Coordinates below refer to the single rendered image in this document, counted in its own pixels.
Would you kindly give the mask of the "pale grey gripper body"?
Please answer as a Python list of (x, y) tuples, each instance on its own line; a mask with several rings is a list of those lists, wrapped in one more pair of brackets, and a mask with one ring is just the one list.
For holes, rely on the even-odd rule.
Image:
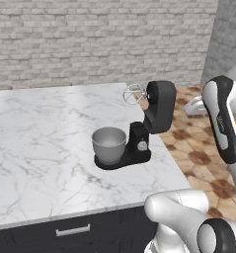
[(192, 98), (184, 105), (183, 111), (186, 113), (188, 118), (204, 117), (207, 115), (207, 111), (201, 97)]

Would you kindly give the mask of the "grey metal mixing bowl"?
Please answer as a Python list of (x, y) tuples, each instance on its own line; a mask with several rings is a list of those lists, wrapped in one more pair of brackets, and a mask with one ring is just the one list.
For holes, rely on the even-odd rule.
[(93, 132), (92, 143), (97, 158), (106, 165), (113, 165), (124, 154), (126, 134), (117, 127), (101, 127)]

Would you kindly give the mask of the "dark drawer front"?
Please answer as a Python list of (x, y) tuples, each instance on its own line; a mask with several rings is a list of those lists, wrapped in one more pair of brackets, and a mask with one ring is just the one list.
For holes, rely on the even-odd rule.
[[(89, 232), (57, 237), (91, 224)], [(109, 211), (0, 230), (0, 253), (144, 253), (157, 224), (143, 207)]]

